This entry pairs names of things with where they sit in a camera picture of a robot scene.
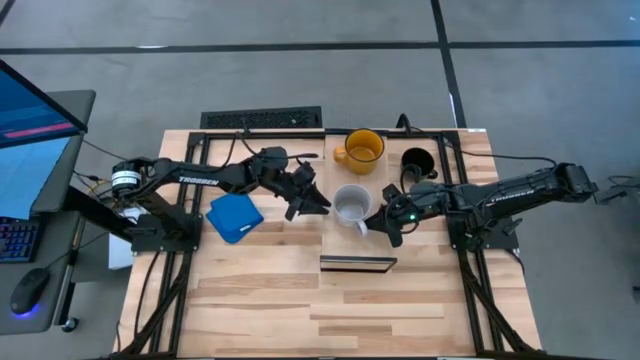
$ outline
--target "mug handle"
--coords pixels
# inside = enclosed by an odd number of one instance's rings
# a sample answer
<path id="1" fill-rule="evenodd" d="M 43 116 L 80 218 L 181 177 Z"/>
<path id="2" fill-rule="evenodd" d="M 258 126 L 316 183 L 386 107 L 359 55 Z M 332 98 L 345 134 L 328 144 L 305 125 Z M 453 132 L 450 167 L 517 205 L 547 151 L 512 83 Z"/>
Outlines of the mug handle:
<path id="1" fill-rule="evenodd" d="M 338 164 L 347 162 L 347 149 L 344 146 L 338 146 L 333 150 L 333 160 Z"/>
<path id="2" fill-rule="evenodd" d="M 364 223 L 364 220 L 358 220 L 354 225 L 358 230 L 358 233 L 360 234 L 360 236 L 362 237 L 367 236 L 367 232 L 369 231 L 369 229 L 367 229 L 367 225 Z"/>

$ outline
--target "black keyboard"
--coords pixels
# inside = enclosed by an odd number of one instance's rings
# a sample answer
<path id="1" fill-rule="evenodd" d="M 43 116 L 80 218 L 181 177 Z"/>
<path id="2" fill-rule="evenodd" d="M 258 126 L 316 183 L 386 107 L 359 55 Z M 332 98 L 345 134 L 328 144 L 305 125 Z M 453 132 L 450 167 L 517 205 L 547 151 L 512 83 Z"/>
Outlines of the black keyboard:
<path id="1" fill-rule="evenodd" d="M 283 109 L 203 112 L 201 129 L 291 129 L 321 128 L 320 106 Z"/>
<path id="2" fill-rule="evenodd" d="M 14 220 L 0 217 L 0 264 L 32 262 L 40 244 L 39 219 Z"/>

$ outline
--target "butcher block tabletop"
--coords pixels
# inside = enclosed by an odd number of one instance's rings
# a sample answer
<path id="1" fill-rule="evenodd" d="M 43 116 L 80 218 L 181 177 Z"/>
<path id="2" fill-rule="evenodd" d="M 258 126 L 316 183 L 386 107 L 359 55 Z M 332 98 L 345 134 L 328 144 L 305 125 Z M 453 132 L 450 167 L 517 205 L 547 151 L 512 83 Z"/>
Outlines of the butcher block tabletop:
<path id="1" fill-rule="evenodd" d="M 191 131 L 166 131 L 159 156 L 183 161 Z M 491 153 L 485 131 L 451 131 L 459 132 L 463 150 Z M 256 150 L 282 146 L 289 155 L 319 154 L 317 159 L 306 160 L 315 169 L 318 189 L 325 197 L 331 200 L 343 184 L 360 184 L 372 194 L 372 212 L 380 206 L 385 186 L 394 183 L 399 187 L 400 158 L 409 148 L 431 152 L 439 173 L 434 181 L 443 181 L 433 140 L 384 138 L 385 152 L 374 173 L 356 176 L 333 160 L 333 149 L 344 139 L 327 135 L 324 139 L 247 142 Z M 208 164 L 222 164 L 230 145 L 231 140 L 212 141 Z M 199 149 L 193 159 L 200 158 Z M 455 182 L 453 150 L 447 151 Z M 231 162 L 250 155 L 238 141 Z M 469 182 L 498 180 L 493 158 L 464 155 L 464 162 Z M 287 170 L 297 167 L 291 160 Z M 166 185 L 158 193 L 175 203 L 178 188 Z M 204 187 L 202 194 L 200 213 L 206 214 L 211 201 L 224 192 Z M 250 197 L 264 222 L 237 244 L 224 242 L 204 221 L 200 248 L 191 265 L 178 357 L 475 354 L 458 257 L 449 245 L 443 216 L 422 221 L 415 232 L 404 236 L 404 244 L 394 249 L 385 234 L 369 231 L 362 238 L 355 230 L 335 223 L 333 214 L 296 216 L 286 221 L 287 203 L 266 189 L 257 188 Z M 186 206 L 190 208 L 191 203 L 187 201 Z M 398 261 L 384 274 L 320 272 L 321 255 L 394 257 Z M 522 268 L 502 250 L 487 250 L 485 256 L 496 305 L 522 338 L 539 348 Z M 123 345 L 132 340 L 140 291 L 152 258 L 152 253 L 135 258 L 119 325 Z M 161 254 L 152 270 L 140 327 L 157 305 L 164 259 Z M 180 256 L 176 259 L 174 274 L 181 262 Z M 484 344 L 490 349 L 487 317 L 479 303 L 478 310 Z M 168 347 L 173 307 L 167 314 L 160 351 Z"/>

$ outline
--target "concrete floor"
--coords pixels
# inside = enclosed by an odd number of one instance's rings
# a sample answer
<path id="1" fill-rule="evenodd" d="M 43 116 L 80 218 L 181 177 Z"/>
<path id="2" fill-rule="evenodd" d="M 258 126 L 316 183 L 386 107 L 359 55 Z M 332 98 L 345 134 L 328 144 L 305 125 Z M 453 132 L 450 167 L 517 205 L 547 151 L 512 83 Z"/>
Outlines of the concrete floor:
<path id="1" fill-rule="evenodd" d="M 633 0 L 441 3 L 450 41 L 640 39 Z M 435 39 L 425 0 L 21 0 L 0 28 L 0 48 Z M 640 174 L 640 48 L 452 56 L 467 125 L 487 128 L 494 152 L 580 163 L 601 187 L 608 175 Z M 320 105 L 328 127 L 393 126 L 400 112 L 421 127 L 454 124 L 438 50 L 3 59 L 47 91 L 95 89 L 88 139 L 126 157 L 153 157 L 164 129 L 196 128 L 201 111 Z M 113 162 L 83 148 L 77 170 L 107 176 Z M 502 177 L 541 165 L 497 163 Z M 549 352 L 637 358 L 638 209 L 551 204 L 523 216 L 526 280 Z M 126 284 L 126 273 L 81 284 L 72 313 L 82 328 L 0 337 L 3 359 L 108 353 Z"/>

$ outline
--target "monitor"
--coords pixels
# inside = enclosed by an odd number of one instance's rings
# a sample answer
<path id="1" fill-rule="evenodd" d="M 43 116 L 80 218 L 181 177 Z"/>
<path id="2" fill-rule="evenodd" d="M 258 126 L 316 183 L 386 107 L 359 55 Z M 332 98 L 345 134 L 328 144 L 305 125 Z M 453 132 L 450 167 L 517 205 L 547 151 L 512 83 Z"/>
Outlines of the monitor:
<path id="1" fill-rule="evenodd" d="M 86 124 L 0 60 L 0 148 L 86 131 Z"/>

